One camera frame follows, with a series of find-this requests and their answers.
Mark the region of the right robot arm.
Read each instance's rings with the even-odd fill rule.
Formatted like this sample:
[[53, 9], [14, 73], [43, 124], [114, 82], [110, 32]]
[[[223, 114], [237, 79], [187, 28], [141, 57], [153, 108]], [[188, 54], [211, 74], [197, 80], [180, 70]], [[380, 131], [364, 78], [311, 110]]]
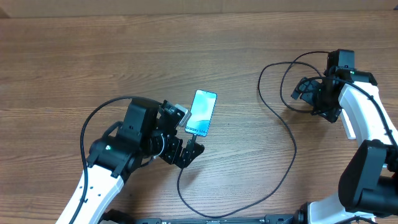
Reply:
[[337, 193], [303, 204], [291, 223], [351, 223], [397, 215], [397, 129], [384, 109], [377, 81], [354, 67], [354, 52], [328, 53], [319, 77], [302, 78], [291, 94], [312, 115], [341, 118], [358, 150], [342, 173]]

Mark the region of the white power strip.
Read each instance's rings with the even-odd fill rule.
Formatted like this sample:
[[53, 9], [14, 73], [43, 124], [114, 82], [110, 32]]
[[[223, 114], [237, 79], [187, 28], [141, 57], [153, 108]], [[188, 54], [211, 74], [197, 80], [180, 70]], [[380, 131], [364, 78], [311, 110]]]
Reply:
[[345, 129], [345, 133], [348, 139], [354, 140], [356, 139], [356, 135], [354, 133], [354, 129], [351, 125], [351, 122], [348, 118], [348, 115], [344, 109], [341, 110], [340, 118]]

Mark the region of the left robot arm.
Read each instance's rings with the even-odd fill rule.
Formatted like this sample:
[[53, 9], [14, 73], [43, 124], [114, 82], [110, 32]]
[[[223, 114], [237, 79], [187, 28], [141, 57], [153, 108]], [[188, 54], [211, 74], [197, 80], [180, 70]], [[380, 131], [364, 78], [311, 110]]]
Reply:
[[129, 96], [123, 121], [112, 124], [82, 155], [83, 173], [58, 223], [135, 223], [130, 215], [108, 205], [130, 175], [159, 157], [186, 168], [204, 151], [191, 139], [183, 146], [177, 126], [185, 112], [168, 101]]

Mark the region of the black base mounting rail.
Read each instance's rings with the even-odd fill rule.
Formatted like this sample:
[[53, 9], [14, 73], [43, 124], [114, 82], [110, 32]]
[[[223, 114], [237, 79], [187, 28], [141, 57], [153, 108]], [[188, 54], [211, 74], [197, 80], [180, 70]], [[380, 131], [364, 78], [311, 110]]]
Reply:
[[182, 218], [182, 219], [161, 219], [161, 218], [133, 218], [129, 215], [122, 215], [121, 218], [100, 218], [99, 224], [135, 223], [135, 224], [291, 224], [294, 222], [294, 215], [277, 214], [265, 215], [264, 217], [236, 217], [236, 218]]

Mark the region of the Samsung Galaxy smartphone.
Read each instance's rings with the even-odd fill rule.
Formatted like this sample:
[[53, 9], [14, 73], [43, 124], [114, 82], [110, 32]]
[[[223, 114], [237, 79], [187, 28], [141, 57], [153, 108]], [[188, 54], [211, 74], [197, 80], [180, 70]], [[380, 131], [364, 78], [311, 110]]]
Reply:
[[197, 90], [191, 106], [191, 116], [185, 125], [185, 132], [201, 137], [208, 135], [208, 130], [216, 105], [217, 94]]

